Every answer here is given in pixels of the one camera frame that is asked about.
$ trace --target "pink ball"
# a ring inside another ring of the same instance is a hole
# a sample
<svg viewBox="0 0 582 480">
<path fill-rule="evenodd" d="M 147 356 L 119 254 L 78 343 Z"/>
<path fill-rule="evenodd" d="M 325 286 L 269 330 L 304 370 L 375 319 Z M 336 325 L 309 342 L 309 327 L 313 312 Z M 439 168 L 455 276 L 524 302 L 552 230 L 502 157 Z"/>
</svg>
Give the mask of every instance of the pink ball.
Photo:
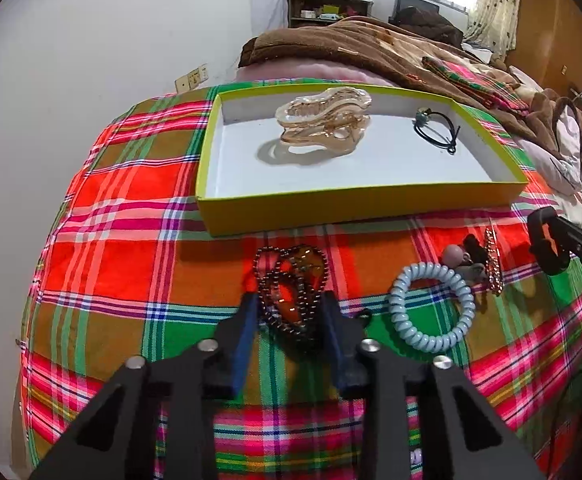
<svg viewBox="0 0 582 480">
<path fill-rule="evenodd" d="M 455 269 L 465 259 L 465 251 L 462 247 L 457 245 L 448 245 L 445 250 L 442 251 L 442 263 L 449 267 L 449 269 Z"/>
</svg>

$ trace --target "wooden wardrobe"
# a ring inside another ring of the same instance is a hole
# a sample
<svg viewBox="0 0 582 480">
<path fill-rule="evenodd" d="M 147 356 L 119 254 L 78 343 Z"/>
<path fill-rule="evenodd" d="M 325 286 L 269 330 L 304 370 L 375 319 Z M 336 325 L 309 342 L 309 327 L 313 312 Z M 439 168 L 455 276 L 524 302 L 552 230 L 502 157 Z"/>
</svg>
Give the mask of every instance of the wooden wardrobe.
<svg viewBox="0 0 582 480">
<path fill-rule="evenodd" d="M 574 1 L 520 0 L 516 50 L 505 63 L 560 95 L 582 91 L 582 13 Z"/>
</svg>

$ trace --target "black cable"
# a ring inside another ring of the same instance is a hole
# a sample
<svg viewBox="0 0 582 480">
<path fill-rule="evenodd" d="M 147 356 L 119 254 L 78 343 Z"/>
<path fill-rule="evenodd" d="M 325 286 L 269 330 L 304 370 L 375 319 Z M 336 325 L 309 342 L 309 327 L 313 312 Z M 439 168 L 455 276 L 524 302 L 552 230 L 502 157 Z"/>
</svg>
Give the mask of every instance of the black cable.
<svg viewBox="0 0 582 480">
<path fill-rule="evenodd" d="M 547 479 L 551 476 L 551 467 L 553 465 L 553 461 L 554 461 L 554 448 L 556 446 L 556 433 L 558 432 L 558 428 L 556 428 L 556 426 L 558 425 L 558 416 L 560 415 L 560 407 L 562 406 L 562 402 L 564 401 L 564 398 L 567 394 L 567 391 L 569 390 L 569 386 L 571 386 L 572 382 L 574 382 L 574 379 L 576 377 L 579 377 L 582 374 L 582 369 L 578 370 L 574 375 L 571 376 L 571 378 L 569 379 L 567 386 L 564 387 L 564 390 L 562 390 L 562 393 L 560 394 L 560 397 L 558 399 L 558 404 L 556 404 L 556 411 L 554 412 L 554 418 L 551 421 L 551 439 L 549 440 L 549 457 L 547 460 L 547 464 L 546 464 L 546 477 Z"/>
<path fill-rule="evenodd" d="M 444 118 L 447 121 L 447 126 L 449 127 L 449 132 L 451 133 L 451 139 L 447 140 L 447 142 L 441 142 L 440 140 L 433 139 L 432 137 L 428 136 L 422 130 L 422 127 L 429 122 L 429 117 L 432 115 L 439 115 L 440 117 Z M 447 150 L 451 155 L 456 152 L 456 139 L 458 138 L 458 133 L 460 132 L 460 126 L 458 129 L 453 126 L 451 119 L 449 119 L 446 115 L 441 114 L 440 112 L 433 112 L 431 108 L 421 108 L 415 114 L 415 122 L 413 123 L 413 129 L 415 132 L 426 140 L 428 143 L 433 144 L 439 148 Z"/>
</svg>

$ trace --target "plaid tablecloth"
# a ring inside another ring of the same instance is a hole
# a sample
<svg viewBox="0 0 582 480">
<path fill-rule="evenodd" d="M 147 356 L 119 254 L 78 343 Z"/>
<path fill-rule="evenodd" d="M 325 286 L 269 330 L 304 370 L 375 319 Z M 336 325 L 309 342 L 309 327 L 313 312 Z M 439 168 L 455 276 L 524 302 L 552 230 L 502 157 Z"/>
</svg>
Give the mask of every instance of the plaid tablecloth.
<svg viewBox="0 0 582 480">
<path fill-rule="evenodd" d="M 327 288 L 343 312 L 368 308 L 370 337 L 399 354 L 430 359 L 397 337 L 386 293 L 405 265 L 435 261 L 469 233 L 482 240 L 489 218 L 501 245 L 504 293 L 495 298 L 475 289 L 474 325 L 448 355 L 542 462 L 558 393 L 582 366 L 582 266 L 573 260 L 567 272 L 549 277 L 529 254 L 526 216 L 555 205 L 529 159 L 493 118 L 468 108 L 529 178 L 511 208 L 213 239 L 193 197 L 212 100 L 221 91 L 287 83 L 150 99 L 98 137 L 55 219 L 23 316 L 21 400 L 34 465 L 127 357 L 175 356 L 212 335 L 242 292 L 255 288 L 251 260 L 263 245 L 322 248 L 330 267 Z M 433 335 L 448 332 L 458 318 L 449 291 L 437 285 L 411 290 L 407 308 Z M 581 399 L 582 380 L 563 413 Z M 215 419 L 221 476 L 354 478 L 363 412 L 361 401 L 337 399 L 324 363 L 287 357 L 262 328 L 242 396 Z M 416 446 L 414 403 L 409 413 Z M 414 468 L 414 476 L 419 473 Z"/>
</svg>

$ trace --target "black hair tie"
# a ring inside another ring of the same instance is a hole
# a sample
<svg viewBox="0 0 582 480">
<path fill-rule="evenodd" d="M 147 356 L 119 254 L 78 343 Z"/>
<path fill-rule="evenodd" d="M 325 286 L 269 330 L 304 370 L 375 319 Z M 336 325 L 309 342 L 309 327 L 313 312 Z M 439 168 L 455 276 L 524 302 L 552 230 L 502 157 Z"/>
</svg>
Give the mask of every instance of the black hair tie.
<svg viewBox="0 0 582 480">
<path fill-rule="evenodd" d="M 447 121 L 447 125 L 449 127 L 449 132 L 451 132 L 451 139 L 447 142 L 441 142 L 440 140 L 436 140 L 428 136 L 422 129 L 422 127 L 429 122 L 429 117 L 432 115 L 439 115 L 440 117 L 444 118 Z M 449 119 L 446 115 L 441 114 L 440 112 L 432 112 L 431 108 L 420 108 L 418 112 L 415 114 L 415 122 L 413 124 L 413 129 L 415 132 L 426 140 L 428 143 L 433 144 L 439 148 L 447 150 L 451 155 L 456 152 L 456 139 L 458 138 L 458 133 L 460 132 L 460 126 L 458 129 L 455 129 L 451 119 Z"/>
</svg>

